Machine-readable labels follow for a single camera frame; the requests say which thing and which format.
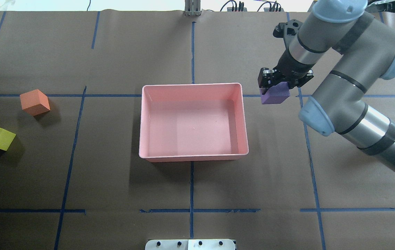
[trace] purple block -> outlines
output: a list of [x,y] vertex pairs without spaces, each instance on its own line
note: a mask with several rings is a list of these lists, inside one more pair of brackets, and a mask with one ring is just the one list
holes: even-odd
[[261,95],[262,104],[279,104],[290,96],[290,90],[286,81],[271,87],[265,95]]

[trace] pink plastic bin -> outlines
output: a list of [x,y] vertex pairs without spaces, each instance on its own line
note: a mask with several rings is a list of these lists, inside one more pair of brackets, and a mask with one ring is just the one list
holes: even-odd
[[246,154],[247,130],[239,83],[143,87],[141,158],[157,163],[235,160]]

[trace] metal plate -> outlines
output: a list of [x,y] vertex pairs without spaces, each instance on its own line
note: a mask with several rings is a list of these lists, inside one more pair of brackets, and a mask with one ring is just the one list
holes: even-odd
[[182,250],[236,250],[230,239],[192,239],[192,240],[150,240],[145,250],[182,249]]

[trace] orange block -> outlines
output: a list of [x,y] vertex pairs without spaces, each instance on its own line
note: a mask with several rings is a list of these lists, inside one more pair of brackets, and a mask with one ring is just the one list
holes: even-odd
[[32,90],[20,95],[21,108],[32,116],[51,110],[48,97],[40,90]]

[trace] wire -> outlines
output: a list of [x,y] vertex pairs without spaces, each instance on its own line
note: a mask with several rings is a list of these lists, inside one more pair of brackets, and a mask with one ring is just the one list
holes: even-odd
[[259,8],[257,9],[256,12],[258,12],[262,8],[262,6],[264,6],[266,3],[270,4],[269,11],[281,11],[281,9],[282,9],[280,3],[278,3],[278,2],[270,2],[270,1],[263,1],[263,0],[256,0],[256,1],[264,2],[263,4],[261,4],[261,6],[259,6]]
[[259,6],[259,8],[257,9],[256,12],[258,12],[262,8],[262,6],[264,6],[266,3],[270,4],[270,9],[272,8],[272,2],[265,2],[265,3],[261,4],[261,6]]
[[224,6],[221,8],[221,10],[220,11],[222,11],[223,9],[224,9],[224,7],[229,3],[229,2],[231,2],[231,4],[235,4],[236,5],[236,7],[232,7],[232,11],[235,11],[235,10],[237,10],[237,2],[235,1],[235,0],[229,0],[228,2],[226,2],[225,4],[224,4]]

